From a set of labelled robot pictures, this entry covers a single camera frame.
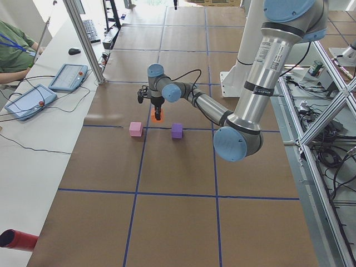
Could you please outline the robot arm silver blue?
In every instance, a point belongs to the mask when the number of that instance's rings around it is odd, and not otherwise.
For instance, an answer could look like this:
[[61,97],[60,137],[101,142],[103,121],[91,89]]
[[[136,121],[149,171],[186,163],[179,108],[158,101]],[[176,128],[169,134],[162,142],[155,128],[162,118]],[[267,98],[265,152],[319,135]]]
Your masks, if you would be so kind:
[[259,122],[285,61],[297,43],[325,36],[328,1],[252,1],[244,36],[254,40],[254,61],[234,111],[200,91],[194,83],[173,81],[160,64],[148,67],[148,84],[139,89],[138,102],[149,99],[160,119],[164,102],[183,98],[218,125],[213,143],[226,161],[240,161],[263,145]]

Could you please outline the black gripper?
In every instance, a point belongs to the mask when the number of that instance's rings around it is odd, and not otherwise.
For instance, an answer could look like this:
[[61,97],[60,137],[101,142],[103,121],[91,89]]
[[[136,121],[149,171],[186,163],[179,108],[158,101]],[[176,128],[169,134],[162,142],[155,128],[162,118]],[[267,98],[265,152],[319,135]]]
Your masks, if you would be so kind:
[[161,106],[164,104],[165,99],[160,96],[160,97],[151,97],[151,103],[155,106],[154,108],[154,118],[156,121],[161,121],[162,119],[162,111],[161,111]]

